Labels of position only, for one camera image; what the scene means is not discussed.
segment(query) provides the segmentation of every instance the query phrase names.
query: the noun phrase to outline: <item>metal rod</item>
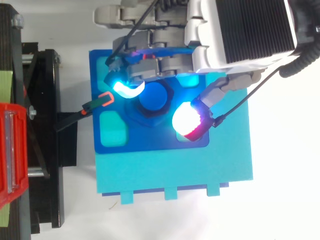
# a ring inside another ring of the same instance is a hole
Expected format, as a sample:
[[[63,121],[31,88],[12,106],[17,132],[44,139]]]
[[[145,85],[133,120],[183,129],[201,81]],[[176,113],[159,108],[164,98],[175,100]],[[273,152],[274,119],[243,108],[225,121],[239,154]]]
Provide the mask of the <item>metal rod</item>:
[[[31,61],[33,58],[34,58],[33,54],[23,54],[22,55],[22,64],[23,65],[31,64]]]
[[[29,167],[28,168],[28,177],[29,178],[38,178],[44,177],[44,172],[42,171],[41,167]]]

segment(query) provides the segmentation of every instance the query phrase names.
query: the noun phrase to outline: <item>orange clip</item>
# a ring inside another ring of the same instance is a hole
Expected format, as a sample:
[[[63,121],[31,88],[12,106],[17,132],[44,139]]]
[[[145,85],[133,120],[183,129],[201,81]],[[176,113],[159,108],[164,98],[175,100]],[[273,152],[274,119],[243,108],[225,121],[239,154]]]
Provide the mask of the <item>orange clip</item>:
[[[108,106],[108,105],[110,105],[110,104],[113,104],[113,103],[115,102],[115,97],[114,97],[113,94],[112,94],[111,92],[109,92],[109,91],[106,91],[106,92],[100,94],[100,95],[99,95],[99,98],[102,98],[102,97],[104,97],[104,96],[106,96],[106,95],[109,95],[111,99],[110,99],[110,101],[107,101],[106,103],[104,103],[104,104],[102,105],[103,107],[106,107],[106,106]]]

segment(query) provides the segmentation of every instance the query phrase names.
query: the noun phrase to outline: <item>black heat sink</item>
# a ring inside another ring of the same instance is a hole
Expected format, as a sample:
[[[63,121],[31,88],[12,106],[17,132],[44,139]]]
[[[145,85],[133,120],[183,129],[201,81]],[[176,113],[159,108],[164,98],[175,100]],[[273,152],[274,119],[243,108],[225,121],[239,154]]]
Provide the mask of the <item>black heat sink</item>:
[[[216,0],[228,64],[295,49],[284,0]]]

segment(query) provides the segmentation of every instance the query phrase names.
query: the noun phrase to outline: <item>blue light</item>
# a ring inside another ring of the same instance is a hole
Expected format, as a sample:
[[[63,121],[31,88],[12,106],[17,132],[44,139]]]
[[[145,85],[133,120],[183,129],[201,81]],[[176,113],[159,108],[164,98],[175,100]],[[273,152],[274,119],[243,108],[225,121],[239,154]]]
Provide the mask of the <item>blue light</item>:
[[[145,82],[141,83],[136,88],[130,88],[117,80],[113,85],[113,90],[125,99],[132,99],[138,96],[145,89]]]

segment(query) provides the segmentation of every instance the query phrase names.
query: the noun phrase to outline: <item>green tape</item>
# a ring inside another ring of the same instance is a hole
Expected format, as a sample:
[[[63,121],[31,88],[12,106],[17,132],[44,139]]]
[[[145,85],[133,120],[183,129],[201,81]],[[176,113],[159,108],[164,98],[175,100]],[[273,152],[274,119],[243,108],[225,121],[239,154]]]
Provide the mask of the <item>green tape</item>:
[[[0,71],[0,103],[10,103],[12,71]],[[7,228],[9,225],[10,204],[0,209],[0,227]]]
[[[8,227],[9,212],[10,212],[10,204],[6,204],[2,209],[0,209],[0,228]]]
[[[0,71],[0,103],[10,103],[12,71]]]

